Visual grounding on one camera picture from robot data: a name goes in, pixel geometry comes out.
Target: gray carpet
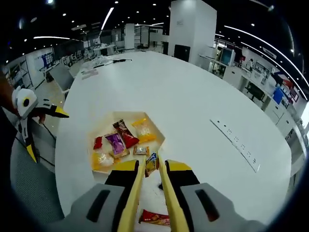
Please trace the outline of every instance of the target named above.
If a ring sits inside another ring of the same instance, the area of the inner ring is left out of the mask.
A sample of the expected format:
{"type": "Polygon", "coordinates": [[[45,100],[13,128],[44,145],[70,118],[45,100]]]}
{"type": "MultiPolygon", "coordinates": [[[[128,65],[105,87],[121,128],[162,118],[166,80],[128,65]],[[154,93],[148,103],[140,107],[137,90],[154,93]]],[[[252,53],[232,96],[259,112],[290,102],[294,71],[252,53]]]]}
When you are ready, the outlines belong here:
{"type": "Polygon", "coordinates": [[[34,163],[15,139],[11,155],[11,183],[20,200],[42,224],[64,218],[56,189],[55,174],[34,163]]]}

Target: person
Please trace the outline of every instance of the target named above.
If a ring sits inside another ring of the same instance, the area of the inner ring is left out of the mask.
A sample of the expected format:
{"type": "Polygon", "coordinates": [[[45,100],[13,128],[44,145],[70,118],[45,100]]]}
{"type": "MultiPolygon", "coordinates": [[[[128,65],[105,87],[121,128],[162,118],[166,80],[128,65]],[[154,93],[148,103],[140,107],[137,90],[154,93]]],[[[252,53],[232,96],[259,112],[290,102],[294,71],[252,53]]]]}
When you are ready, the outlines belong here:
{"type": "Polygon", "coordinates": [[[252,72],[252,71],[253,71],[253,59],[250,59],[250,60],[249,60],[248,66],[249,66],[250,72],[252,72]]]}
{"type": "MultiPolygon", "coordinates": [[[[18,110],[14,108],[12,102],[13,88],[8,83],[5,75],[0,70],[0,127],[2,136],[0,139],[0,153],[1,153],[1,205],[4,207],[3,221],[11,221],[12,218],[18,218],[18,223],[12,223],[11,226],[18,227],[18,225],[25,225],[26,228],[32,228],[34,231],[40,230],[36,220],[29,215],[27,209],[17,198],[15,192],[12,190],[10,181],[10,163],[11,150],[17,134],[17,130],[10,123],[2,108],[7,109],[11,113],[17,115],[18,110]]],[[[45,120],[45,115],[35,115],[40,118],[40,123],[45,120]]]]}

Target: ceiling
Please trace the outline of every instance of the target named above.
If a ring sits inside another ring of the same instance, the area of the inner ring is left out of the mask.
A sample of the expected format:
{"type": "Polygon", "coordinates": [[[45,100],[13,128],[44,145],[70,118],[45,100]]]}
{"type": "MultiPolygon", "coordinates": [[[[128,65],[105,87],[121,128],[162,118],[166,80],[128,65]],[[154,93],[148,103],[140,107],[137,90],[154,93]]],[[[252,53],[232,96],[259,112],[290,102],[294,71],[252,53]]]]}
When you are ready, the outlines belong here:
{"type": "MultiPolygon", "coordinates": [[[[35,36],[57,36],[86,40],[83,30],[88,31],[88,35],[99,32],[111,7],[114,7],[114,11],[104,30],[111,30],[115,27],[121,28],[126,23],[144,24],[144,21],[145,24],[164,22],[164,27],[167,31],[169,30],[169,17],[167,16],[170,15],[171,0],[118,0],[117,4],[115,0],[53,0],[52,4],[47,2],[48,0],[12,0],[6,2],[7,11],[10,13],[0,15],[1,22],[4,22],[2,26],[5,31],[5,34],[0,37],[0,61],[2,63],[20,57],[23,53],[30,53],[35,48],[38,50],[44,48],[44,46],[55,46],[65,41],[62,39],[33,39],[35,36]],[[31,23],[31,20],[35,17],[37,20],[31,23]],[[83,30],[71,30],[83,24],[86,25],[83,30]]],[[[291,76],[295,77],[295,80],[299,78],[298,83],[309,98],[309,87],[301,79],[301,75],[278,52],[249,35],[224,27],[224,25],[227,25],[238,28],[267,41],[283,52],[299,70],[302,70],[303,66],[307,64],[307,54],[303,54],[305,48],[300,46],[302,44],[300,42],[305,40],[300,33],[302,27],[299,23],[299,15],[302,14],[302,9],[297,8],[297,4],[284,5],[275,0],[260,0],[266,6],[272,4],[275,6],[272,11],[269,11],[267,7],[250,0],[204,0],[204,2],[217,10],[216,33],[224,35],[226,40],[230,38],[230,41],[238,46],[242,46],[240,42],[244,42],[259,50],[259,47],[262,46],[273,52],[278,56],[277,62],[282,61],[280,64],[291,76]],[[290,51],[293,47],[292,44],[294,44],[294,53],[290,51]]]]}

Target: red candy wrapper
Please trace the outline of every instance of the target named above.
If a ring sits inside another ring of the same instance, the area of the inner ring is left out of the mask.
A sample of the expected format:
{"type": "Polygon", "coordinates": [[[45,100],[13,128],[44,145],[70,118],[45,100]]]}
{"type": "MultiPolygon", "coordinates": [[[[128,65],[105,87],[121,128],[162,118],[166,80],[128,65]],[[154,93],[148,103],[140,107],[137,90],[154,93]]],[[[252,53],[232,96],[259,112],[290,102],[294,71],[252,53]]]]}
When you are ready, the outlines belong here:
{"type": "Polygon", "coordinates": [[[129,129],[126,127],[125,122],[121,119],[120,121],[113,124],[114,128],[118,131],[121,135],[123,141],[125,142],[126,148],[129,149],[130,147],[137,144],[140,140],[135,138],[129,129]]]}
{"type": "Polygon", "coordinates": [[[102,137],[98,137],[95,139],[95,144],[93,146],[93,149],[96,150],[96,149],[99,149],[102,147],[102,137]]]}
{"type": "Polygon", "coordinates": [[[139,223],[147,222],[155,225],[170,226],[169,216],[162,214],[155,214],[147,210],[143,210],[140,216],[139,223]]]}

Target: white pillar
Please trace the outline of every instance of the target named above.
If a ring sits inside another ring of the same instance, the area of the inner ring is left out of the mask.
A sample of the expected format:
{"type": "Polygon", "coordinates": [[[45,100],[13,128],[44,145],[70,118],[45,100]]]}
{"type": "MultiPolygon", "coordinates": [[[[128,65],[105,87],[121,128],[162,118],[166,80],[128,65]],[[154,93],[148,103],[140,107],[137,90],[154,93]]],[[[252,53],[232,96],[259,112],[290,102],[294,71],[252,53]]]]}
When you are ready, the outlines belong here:
{"type": "Polygon", "coordinates": [[[125,49],[134,49],[134,24],[125,25],[125,49]]]}
{"type": "Polygon", "coordinates": [[[202,0],[177,0],[171,3],[169,29],[169,55],[175,45],[190,47],[189,62],[197,64],[199,53],[213,47],[217,11],[202,0]]]}

